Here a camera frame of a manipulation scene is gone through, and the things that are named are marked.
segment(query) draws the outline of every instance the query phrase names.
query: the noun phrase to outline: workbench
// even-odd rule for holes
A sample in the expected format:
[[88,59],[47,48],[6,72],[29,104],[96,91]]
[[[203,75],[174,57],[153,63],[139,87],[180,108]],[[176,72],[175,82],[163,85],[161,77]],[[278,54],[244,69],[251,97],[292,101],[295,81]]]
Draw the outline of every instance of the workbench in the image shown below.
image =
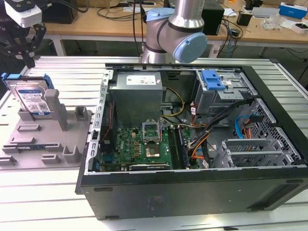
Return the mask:
[[[234,9],[236,12],[244,5],[244,0],[237,0],[235,3],[225,1],[225,6]],[[277,7],[272,5],[263,5],[262,7]],[[119,17],[132,14],[130,12],[119,11],[121,8],[112,8],[109,17]],[[56,52],[59,56],[65,56],[63,40],[93,40],[93,41],[134,41],[132,20],[129,21],[112,21],[100,17],[96,13],[97,9],[90,8],[87,13],[78,13],[72,24],[55,24],[46,23],[47,34],[45,38],[52,39]],[[228,17],[228,20],[236,23],[236,17]],[[300,35],[294,31],[282,28],[282,30],[264,30],[261,27],[263,19],[251,18],[248,26],[242,26],[244,31],[243,37],[238,41],[239,46],[257,46],[257,47],[288,47],[288,48],[308,48],[308,35]],[[136,37],[141,41],[141,23],[136,20]],[[146,25],[144,25],[144,40],[146,37]],[[227,30],[224,26],[220,27],[217,36],[208,35],[208,44],[212,45],[210,55],[216,58],[220,47],[227,37]]]
[[[139,60],[129,57],[41,57],[35,68],[24,68],[21,74],[38,76],[47,73],[67,110],[85,105],[94,113],[105,63],[122,62],[138,63]],[[302,121],[308,119],[308,92],[280,64],[268,59],[198,59],[194,63],[252,66],[301,130],[307,132],[307,122],[303,124]],[[19,119],[18,109],[19,103],[7,92],[0,100],[0,147],[7,142]],[[85,196],[75,194],[77,177],[78,168],[0,171],[0,230],[201,231],[235,227],[242,231],[306,231],[308,227],[307,190],[274,211],[98,221]]]

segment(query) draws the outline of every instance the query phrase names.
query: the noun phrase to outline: aluminum extrusion table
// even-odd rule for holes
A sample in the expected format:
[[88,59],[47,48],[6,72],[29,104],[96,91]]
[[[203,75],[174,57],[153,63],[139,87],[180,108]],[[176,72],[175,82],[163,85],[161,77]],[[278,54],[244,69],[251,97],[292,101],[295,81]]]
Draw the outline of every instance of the aluminum extrusion table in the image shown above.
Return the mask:
[[[48,73],[67,110],[85,105],[95,112],[105,63],[137,63],[137,58],[41,57],[22,74]],[[251,65],[286,111],[308,136],[308,93],[280,65],[267,59],[199,59],[195,63]],[[16,99],[7,92],[0,101],[0,147],[19,117]],[[308,229],[308,191],[274,211],[169,218],[98,221],[85,196],[75,194],[78,169],[0,171],[0,230],[174,231]]]

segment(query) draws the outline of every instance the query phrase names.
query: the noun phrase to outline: table leg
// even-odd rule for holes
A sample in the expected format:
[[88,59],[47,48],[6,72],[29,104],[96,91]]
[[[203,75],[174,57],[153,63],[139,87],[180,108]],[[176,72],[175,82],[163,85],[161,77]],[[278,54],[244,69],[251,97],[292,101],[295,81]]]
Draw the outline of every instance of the table leg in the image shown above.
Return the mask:
[[53,44],[54,44],[54,47],[56,49],[57,55],[58,56],[66,56],[63,40],[61,40],[59,38],[55,38],[55,39],[53,38],[52,40],[53,40]]
[[267,47],[262,47],[259,53],[259,57],[263,57],[267,49],[268,49]]
[[217,58],[222,43],[223,41],[212,41],[211,51],[210,54],[208,55],[209,58]]

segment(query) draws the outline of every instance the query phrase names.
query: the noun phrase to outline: white box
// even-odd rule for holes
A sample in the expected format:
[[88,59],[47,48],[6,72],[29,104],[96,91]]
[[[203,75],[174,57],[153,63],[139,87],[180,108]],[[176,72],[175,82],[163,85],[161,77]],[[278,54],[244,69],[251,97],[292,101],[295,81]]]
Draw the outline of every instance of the white box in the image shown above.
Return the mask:
[[308,34],[308,24],[305,22],[295,23],[291,26],[291,30],[298,34]]

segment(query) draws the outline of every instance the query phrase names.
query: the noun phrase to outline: ventilation grille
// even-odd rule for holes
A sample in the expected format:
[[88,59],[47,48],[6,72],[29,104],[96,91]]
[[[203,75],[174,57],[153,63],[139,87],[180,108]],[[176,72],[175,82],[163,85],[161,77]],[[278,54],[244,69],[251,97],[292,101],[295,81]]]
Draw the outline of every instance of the ventilation grille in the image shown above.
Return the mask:
[[275,139],[280,140],[283,143],[283,151],[287,151],[294,160],[299,160],[300,155],[295,153],[294,150],[290,147],[288,141],[282,136],[282,134],[274,127],[268,126],[271,123],[269,117],[266,115],[265,111],[261,105],[257,106],[257,113],[259,116],[264,116],[261,123],[256,123],[256,126],[252,128],[253,138],[266,138],[266,139]]

